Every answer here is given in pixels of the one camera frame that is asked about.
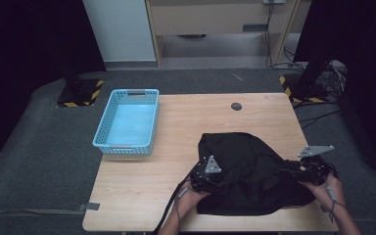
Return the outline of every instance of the white wall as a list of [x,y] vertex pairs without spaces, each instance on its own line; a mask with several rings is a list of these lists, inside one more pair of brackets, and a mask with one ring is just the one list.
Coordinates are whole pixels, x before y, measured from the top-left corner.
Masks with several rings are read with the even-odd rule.
[[155,61],[145,0],[83,0],[105,62]]

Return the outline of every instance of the person's right hand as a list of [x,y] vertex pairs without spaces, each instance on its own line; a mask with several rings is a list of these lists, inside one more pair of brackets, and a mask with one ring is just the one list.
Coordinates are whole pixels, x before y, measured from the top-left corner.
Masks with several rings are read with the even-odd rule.
[[343,189],[343,184],[341,183],[340,180],[338,180],[334,175],[331,173],[328,175],[326,181],[322,185],[315,185],[313,183],[309,182],[301,182],[307,189],[312,192],[312,194],[316,197],[316,199],[319,201],[320,204],[323,205],[328,211],[332,210],[333,207],[333,202],[331,197],[328,194],[327,186],[332,189],[334,192],[334,195],[336,197],[336,201],[343,205],[344,207],[346,206],[345,203],[345,198],[344,198],[344,189]]

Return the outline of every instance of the black cloth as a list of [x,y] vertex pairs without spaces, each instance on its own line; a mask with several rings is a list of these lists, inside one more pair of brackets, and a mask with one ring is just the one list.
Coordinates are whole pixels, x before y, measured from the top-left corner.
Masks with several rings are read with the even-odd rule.
[[314,196],[281,168],[289,167],[268,145],[248,133],[205,133],[199,158],[213,156],[221,173],[214,180],[228,183],[224,195],[210,195],[198,205],[198,213],[263,215],[289,206],[304,206]]

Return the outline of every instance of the basket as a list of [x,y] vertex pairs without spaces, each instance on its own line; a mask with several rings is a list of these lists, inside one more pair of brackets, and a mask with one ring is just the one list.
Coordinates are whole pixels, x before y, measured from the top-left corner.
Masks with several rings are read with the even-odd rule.
[[150,155],[159,111],[159,90],[112,91],[93,146],[106,155]]

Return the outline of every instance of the gray carpet floor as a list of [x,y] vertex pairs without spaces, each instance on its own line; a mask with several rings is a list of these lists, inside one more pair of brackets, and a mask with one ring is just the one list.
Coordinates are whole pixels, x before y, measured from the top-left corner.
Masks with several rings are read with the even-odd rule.
[[[161,94],[283,92],[284,70],[118,70],[94,72],[105,82],[94,106],[57,108],[64,87],[58,80],[37,89],[0,153],[0,211],[75,211],[90,198],[102,154],[92,139],[114,89],[155,88]],[[296,109],[299,120],[339,110],[337,105]],[[304,128],[309,145],[333,145],[323,155],[345,186],[349,210],[364,234],[376,234],[376,170],[363,160],[340,114]],[[82,215],[0,212],[0,234],[92,234]],[[330,233],[282,233],[330,234]]]

